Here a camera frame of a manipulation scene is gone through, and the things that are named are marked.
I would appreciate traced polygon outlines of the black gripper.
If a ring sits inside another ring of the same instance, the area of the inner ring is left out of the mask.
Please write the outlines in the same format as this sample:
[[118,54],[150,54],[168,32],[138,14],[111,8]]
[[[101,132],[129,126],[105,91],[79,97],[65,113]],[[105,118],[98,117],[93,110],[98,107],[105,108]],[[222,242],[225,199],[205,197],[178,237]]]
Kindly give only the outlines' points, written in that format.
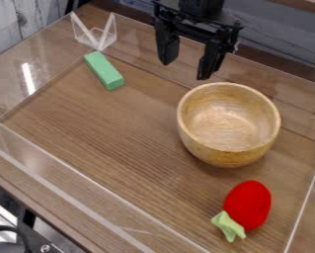
[[225,0],[154,0],[158,59],[164,65],[178,58],[178,30],[206,42],[197,79],[206,80],[221,68],[226,52],[238,50],[242,22],[224,10]]

